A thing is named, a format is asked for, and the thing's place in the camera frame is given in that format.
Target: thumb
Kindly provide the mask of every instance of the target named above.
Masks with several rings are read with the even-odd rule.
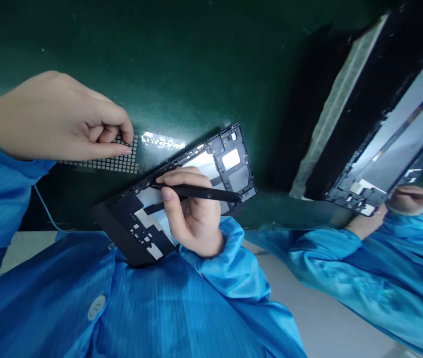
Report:
[[[190,231],[187,228],[185,217],[183,216],[182,205],[177,193],[169,187],[162,188],[163,205],[167,213],[170,224],[170,232],[180,244],[185,246],[185,242],[190,238]]]
[[[114,158],[121,155],[132,154],[128,146],[119,143],[81,143],[78,148],[77,160],[93,160],[103,158]]]

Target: reflected hand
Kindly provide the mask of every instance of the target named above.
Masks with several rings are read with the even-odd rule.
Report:
[[[0,149],[19,160],[92,160],[130,154],[111,143],[122,130],[131,143],[127,112],[72,77],[34,76],[0,97]]]
[[[361,240],[364,240],[383,224],[387,211],[386,205],[382,204],[373,216],[357,215],[345,229],[356,234]]]
[[[197,168],[178,168],[157,178],[167,185],[189,184],[211,188],[212,183]],[[185,213],[177,193],[162,188],[165,211],[174,238],[184,247],[200,257],[212,258],[223,251],[224,240],[219,229],[220,202],[190,197],[190,206]]]
[[[418,215],[423,210],[423,199],[409,195],[401,195],[399,192],[423,194],[423,189],[414,186],[401,186],[396,189],[389,200],[389,207],[406,215]]]

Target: blue anti-static smock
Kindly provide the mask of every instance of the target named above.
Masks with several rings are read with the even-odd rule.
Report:
[[[323,291],[423,354],[423,213],[389,212],[361,241],[348,230],[246,232],[305,286]]]
[[[53,162],[0,151],[0,263]],[[232,218],[222,254],[181,248],[130,269],[99,233],[71,233],[0,277],[0,357],[305,357]]]

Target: white button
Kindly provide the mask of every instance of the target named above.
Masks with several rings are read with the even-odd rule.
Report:
[[[100,295],[92,302],[92,305],[89,308],[89,312],[87,313],[87,318],[89,321],[95,320],[99,312],[104,309],[106,301],[106,297],[104,295]]]

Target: blue cable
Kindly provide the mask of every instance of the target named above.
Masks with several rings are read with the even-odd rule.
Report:
[[[49,212],[49,209],[47,208],[46,203],[44,202],[44,199],[42,199],[42,195],[39,192],[39,189],[37,188],[36,184],[34,184],[34,189],[36,189],[36,193],[37,196],[39,197],[39,199],[41,200],[42,206],[44,206],[44,209],[46,210],[47,216],[49,216],[49,220],[51,220],[51,224],[56,228],[57,231],[60,232],[66,232],[65,230],[60,229],[56,223],[54,222],[54,220],[52,219],[51,213]]]

